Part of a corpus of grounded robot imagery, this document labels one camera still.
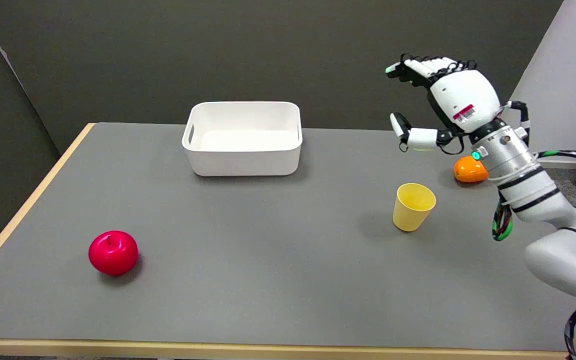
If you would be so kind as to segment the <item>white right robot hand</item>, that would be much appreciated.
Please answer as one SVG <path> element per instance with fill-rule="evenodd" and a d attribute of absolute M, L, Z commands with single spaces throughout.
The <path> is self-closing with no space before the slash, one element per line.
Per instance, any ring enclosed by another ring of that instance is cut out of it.
<path fill-rule="evenodd" d="M 402 54 L 385 73 L 390 79 L 425 88 L 427 101 L 443 124 L 441 129 L 412 127 L 403 114 L 392 112 L 390 122 L 402 152 L 438 148 L 446 153 L 445 146 L 453 139 L 464 150 L 464 137 L 475 144 L 504 127 L 498 118 L 502 107 L 498 94 L 473 60 Z"/>

